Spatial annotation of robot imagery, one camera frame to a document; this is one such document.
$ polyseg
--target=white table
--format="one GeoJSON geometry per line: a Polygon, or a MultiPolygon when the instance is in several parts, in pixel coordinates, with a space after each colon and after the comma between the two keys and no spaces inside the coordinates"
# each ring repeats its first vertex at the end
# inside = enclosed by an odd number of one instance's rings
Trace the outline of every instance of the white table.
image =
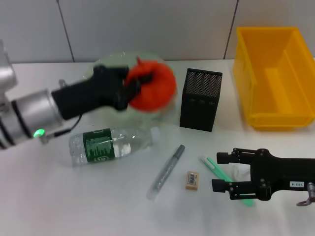
{"type": "MultiPolygon", "coordinates": [[[[42,146],[25,142],[0,155],[0,235],[23,236],[313,236],[314,206],[297,207],[306,192],[280,191],[247,207],[228,193],[212,192],[210,173],[198,160],[217,152],[267,148],[278,157],[314,158],[315,126],[294,132],[256,132],[244,124],[231,68],[233,60],[170,61],[184,85],[187,68],[223,73],[213,132],[179,127],[176,115],[161,126],[159,146],[111,162],[72,168],[68,137],[42,146]],[[186,150],[154,202],[146,192],[175,148],[186,150]],[[185,190],[187,171],[200,173],[198,191],[185,190]]],[[[47,87],[58,79],[78,81],[89,63],[17,64],[19,85],[10,98],[47,87]]],[[[108,127],[102,110],[84,115],[82,126],[108,127]]]]}

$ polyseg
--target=green indicator light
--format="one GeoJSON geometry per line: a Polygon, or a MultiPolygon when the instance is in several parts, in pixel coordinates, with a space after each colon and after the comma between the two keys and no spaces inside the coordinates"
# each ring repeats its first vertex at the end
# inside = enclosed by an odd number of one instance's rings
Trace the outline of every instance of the green indicator light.
{"type": "Polygon", "coordinates": [[[42,136],[45,133],[44,129],[38,129],[36,130],[36,132],[34,133],[33,137],[36,138],[38,136],[42,136]]]}

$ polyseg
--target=bottle cap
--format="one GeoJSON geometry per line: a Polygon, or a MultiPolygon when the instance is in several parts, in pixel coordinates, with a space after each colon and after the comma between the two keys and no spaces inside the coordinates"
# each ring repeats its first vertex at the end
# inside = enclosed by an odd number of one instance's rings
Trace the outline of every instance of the bottle cap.
{"type": "Polygon", "coordinates": [[[160,141],[159,129],[157,127],[153,127],[153,128],[150,129],[150,131],[151,131],[153,144],[159,143],[159,141],[160,141]]]}

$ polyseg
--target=black speaker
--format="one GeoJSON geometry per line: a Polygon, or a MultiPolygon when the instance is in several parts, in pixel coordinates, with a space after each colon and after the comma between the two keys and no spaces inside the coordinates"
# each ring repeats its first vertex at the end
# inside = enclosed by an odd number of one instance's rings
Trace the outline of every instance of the black speaker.
{"type": "Polygon", "coordinates": [[[212,131],[220,98],[222,73],[188,69],[182,95],[180,126],[212,131]]]}

